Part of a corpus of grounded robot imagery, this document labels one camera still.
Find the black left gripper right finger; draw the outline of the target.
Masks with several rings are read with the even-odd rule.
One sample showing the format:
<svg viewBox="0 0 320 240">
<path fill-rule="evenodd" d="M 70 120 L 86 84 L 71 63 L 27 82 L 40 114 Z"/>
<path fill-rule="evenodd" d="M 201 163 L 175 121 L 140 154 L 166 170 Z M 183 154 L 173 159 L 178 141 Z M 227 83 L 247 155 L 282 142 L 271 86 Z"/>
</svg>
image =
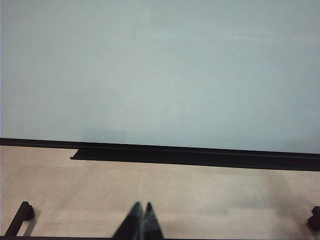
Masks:
<svg viewBox="0 0 320 240">
<path fill-rule="evenodd" d="M 143 216 L 143 239 L 164 239 L 161 225 L 150 202 Z"/>
</svg>

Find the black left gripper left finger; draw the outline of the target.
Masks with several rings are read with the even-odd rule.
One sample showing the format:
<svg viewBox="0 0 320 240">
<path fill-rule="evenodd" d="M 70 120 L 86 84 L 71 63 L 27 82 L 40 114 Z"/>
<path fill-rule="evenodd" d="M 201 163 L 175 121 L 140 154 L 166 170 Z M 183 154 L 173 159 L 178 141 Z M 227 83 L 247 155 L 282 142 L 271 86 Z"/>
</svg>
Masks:
<svg viewBox="0 0 320 240">
<path fill-rule="evenodd" d="M 142 215 L 142 204 L 137 201 L 114 232 L 112 239 L 137 239 Z"/>
</svg>

